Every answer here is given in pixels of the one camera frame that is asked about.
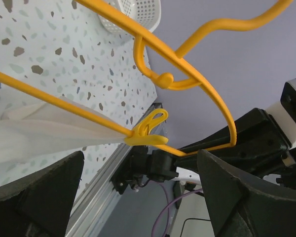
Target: white plastic basket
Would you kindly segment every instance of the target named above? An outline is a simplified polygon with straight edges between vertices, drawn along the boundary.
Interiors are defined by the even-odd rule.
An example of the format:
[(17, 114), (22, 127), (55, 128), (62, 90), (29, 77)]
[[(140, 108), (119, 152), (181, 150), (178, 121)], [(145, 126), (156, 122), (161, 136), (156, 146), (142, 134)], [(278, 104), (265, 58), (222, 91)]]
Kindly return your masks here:
[[(160, 0), (106, 0), (106, 2), (137, 21), (150, 32), (153, 32), (160, 23)], [(101, 23), (109, 32), (114, 34), (125, 33), (123, 29), (119, 28), (106, 18), (102, 16), (99, 17)]]

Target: purple cable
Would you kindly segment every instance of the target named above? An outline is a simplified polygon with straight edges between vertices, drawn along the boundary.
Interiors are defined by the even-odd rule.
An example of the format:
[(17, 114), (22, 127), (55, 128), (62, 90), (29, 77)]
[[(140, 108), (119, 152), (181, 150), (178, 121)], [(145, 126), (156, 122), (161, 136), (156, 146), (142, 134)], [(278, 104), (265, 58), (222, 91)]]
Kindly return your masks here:
[[(198, 190), (194, 190), (194, 191), (191, 191), (191, 192), (189, 192), (189, 193), (186, 193), (186, 194), (183, 194), (182, 196), (180, 196), (180, 197), (177, 197), (176, 199), (174, 199), (172, 202), (170, 202), (161, 212), (160, 212), (160, 214), (159, 214), (159, 216), (157, 217), (157, 219), (156, 219), (156, 221), (154, 222), (154, 225), (153, 225), (153, 228), (152, 228), (152, 231), (151, 231), (151, 237), (154, 237), (154, 232), (155, 232), (155, 229), (156, 229), (156, 227), (157, 227), (157, 224), (159, 223), (159, 221), (160, 221), (160, 218), (161, 218), (161, 216), (162, 216), (162, 214), (166, 211), (166, 210), (168, 210), (168, 213), (169, 213), (169, 207), (170, 206), (172, 206), (174, 203), (176, 203), (178, 200), (180, 200), (180, 199), (182, 199), (182, 198), (185, 198), (186, 196), (188, 196), (188, 195), (190, 195), (190, 194), (194, 194), (194, 193), (197, 193), (197, 192), (201, 192), (201, 191), (203, 191), (203, 189), (198, 189)], [(164, 232), (164, 234), (163, 234), (163, 236), (162, 237), (164, 237), (165, 236), (165, 234), (167, 233), (167, 231), (168, 231), (168, 228), (169, 228), (169, 226), (167, 225), (167, 228), (166, 228), (166, 230), (165, 230), (165, 232)]]
[[(158, 184), (160, 187), (162, 187), (162, 189), (164, 191), (164, 194), (166, 195), (166, 198), (167, 198), (167, 204), (169, 204), (169, 196), (168, 196), (168, 192), (166, 191), (165, 187), (162, 184), (160, 184), (160, 183), (157, 183), (155, 181), (153, 181), (153, 182), (156, 183), (156, 184)], [(166, 229), (164, 230), (162, 237), (165, 237), (166, 234), (167, 234), (167, 232), (168, 232), (169, 222), (170, 222), (170, 210), (168, 209), (168, 217), (167, 217)]]

